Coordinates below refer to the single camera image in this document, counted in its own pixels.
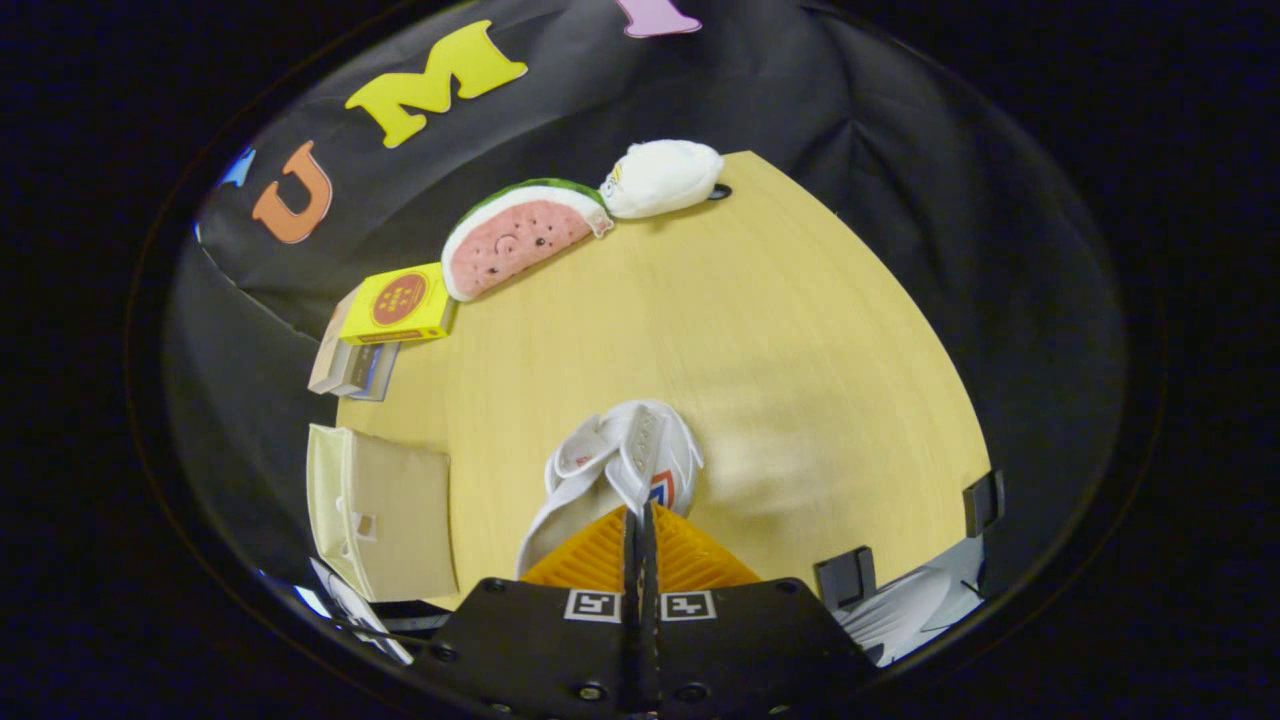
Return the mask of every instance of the yellow box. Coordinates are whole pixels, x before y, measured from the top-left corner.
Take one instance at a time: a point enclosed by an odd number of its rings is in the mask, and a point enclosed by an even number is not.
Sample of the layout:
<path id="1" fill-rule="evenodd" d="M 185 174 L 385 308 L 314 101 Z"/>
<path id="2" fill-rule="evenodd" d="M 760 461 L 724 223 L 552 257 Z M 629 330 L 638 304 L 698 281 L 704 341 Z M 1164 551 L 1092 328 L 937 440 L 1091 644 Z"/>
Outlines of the yellow box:
<path id="1" fill-rule="evenodd" d="M 454 301 L 439 263 L 365 278 L 342 325 L 342 340 L 372 345 L 449 334 Z"/>

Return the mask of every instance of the wooden table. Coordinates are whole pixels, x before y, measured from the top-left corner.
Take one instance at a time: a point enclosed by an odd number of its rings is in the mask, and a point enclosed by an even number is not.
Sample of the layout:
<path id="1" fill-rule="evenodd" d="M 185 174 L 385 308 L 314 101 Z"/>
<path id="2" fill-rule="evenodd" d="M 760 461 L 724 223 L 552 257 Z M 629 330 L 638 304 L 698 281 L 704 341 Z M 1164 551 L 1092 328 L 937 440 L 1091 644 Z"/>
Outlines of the wooden table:
<path id="1" fill-rule="evenodd" d="M 689 519 L 762 578 L 868 544 L 891 580 L 965 534 L 961 489 L 989 470 L 964 386 L 928 322 L 831 211 L 751 152 L 732 196 L 622 220 L 404 345 L 384 402 L 338 425 L 452 457 L 461 593 L 511 577 L 543 465 L 584 419 L 675 406 L 707 468 Z M 575 507 L 620 505 L 608 484 Z"/>

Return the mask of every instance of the letter m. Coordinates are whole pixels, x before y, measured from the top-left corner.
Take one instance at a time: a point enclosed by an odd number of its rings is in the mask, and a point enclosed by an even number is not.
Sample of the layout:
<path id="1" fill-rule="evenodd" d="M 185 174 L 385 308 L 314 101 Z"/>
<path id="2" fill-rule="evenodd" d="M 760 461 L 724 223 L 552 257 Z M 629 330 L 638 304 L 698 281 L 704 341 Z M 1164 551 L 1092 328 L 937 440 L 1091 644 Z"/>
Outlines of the letter m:
<path id="1" fill-rule="evenodd" d="M 486 32 L 490 24 L 480 20 L 442 37 L 425 70 L 378 76 L 347 99 L 347 109 L 364 108 L 387 133 L 383 145 L 397 147 L 426 127 L 425 114 L 411 115 L 404 108 L 448 111 L 451 78 L 458 78 L 458 97 L 470 100 L 524 76 L 529 65 L 498 50 Z"/>

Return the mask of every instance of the beige fabric bag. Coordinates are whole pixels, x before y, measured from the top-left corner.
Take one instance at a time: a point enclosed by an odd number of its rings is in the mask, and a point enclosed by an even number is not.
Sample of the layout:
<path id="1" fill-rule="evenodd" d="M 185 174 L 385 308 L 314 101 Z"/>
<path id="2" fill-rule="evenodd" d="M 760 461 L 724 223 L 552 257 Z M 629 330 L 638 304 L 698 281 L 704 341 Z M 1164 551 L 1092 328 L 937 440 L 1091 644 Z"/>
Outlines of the beige fabric bag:
<path id="1" fill-rule="evenodd" d="M 320 559 L 370 602 L 456 593 L 449 459 L 311 425 L 307 510 Z"/>

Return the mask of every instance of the shoe logo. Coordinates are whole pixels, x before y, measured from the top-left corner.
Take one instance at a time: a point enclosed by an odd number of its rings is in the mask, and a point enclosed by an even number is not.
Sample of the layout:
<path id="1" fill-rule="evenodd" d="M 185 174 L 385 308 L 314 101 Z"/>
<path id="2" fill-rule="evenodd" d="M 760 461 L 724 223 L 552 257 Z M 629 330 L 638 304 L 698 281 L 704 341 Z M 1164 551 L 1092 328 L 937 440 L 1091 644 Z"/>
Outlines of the shoe logo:
<path id="1" fill-rule="evenodd" d="M 669 509 L 676 502 L 676 478 L 671 470 L 658 473 L 649 484 L 649 500 Z"/>

